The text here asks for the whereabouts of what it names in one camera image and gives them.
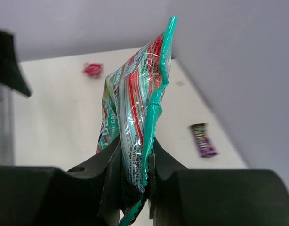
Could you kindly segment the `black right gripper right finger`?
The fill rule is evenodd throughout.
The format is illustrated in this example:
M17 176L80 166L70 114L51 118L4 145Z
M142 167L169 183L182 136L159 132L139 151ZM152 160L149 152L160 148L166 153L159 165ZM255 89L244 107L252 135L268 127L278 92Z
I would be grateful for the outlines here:
M289 193L265 169L188 169L158 141L149 157L155 226L289 226Z

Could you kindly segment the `teal Fox's candy bag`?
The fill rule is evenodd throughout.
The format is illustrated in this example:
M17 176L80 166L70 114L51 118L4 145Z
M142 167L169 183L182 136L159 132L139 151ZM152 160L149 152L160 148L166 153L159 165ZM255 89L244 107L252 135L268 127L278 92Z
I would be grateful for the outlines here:
M169 83L176 24L177 18L171 17L162 34L105 79L97 150L106 149L120 138L124 214L121 226L131 225L146 201L149 155Z

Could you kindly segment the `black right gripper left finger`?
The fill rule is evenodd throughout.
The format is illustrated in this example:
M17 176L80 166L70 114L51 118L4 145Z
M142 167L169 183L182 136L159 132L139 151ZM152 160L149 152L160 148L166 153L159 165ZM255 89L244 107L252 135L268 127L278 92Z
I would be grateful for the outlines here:
M116 226L120 169L118 138L67 172L0 166L0 226Z

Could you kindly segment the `brown purple M&M's pack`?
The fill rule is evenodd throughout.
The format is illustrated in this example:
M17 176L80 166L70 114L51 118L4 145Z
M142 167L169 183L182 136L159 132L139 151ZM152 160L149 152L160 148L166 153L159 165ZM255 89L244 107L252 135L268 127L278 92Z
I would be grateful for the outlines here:
M211 158L218 155L207 134L207 123L197 123L189 126L201 158Z

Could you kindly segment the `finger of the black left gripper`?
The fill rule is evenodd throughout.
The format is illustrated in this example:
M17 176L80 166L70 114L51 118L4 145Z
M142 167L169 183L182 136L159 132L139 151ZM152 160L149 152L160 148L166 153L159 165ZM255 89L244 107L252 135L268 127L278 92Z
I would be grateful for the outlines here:
M0 30L0 84L26 97L32 95L18 65L14 35L3 30Z

